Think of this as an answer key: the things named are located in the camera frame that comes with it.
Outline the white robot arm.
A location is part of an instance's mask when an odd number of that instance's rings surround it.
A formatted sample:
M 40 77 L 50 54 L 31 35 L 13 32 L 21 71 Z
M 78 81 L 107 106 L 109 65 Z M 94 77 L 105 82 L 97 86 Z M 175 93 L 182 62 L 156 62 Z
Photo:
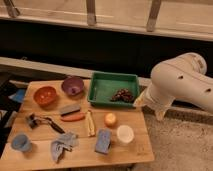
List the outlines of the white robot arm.
M 197 53 L 162 61 L 151 71 L 151 82 L 135 99 L 134 107 L 148 106 L 161 121 L 175 100 L 191 103 L 213 114 L 213 78 Z

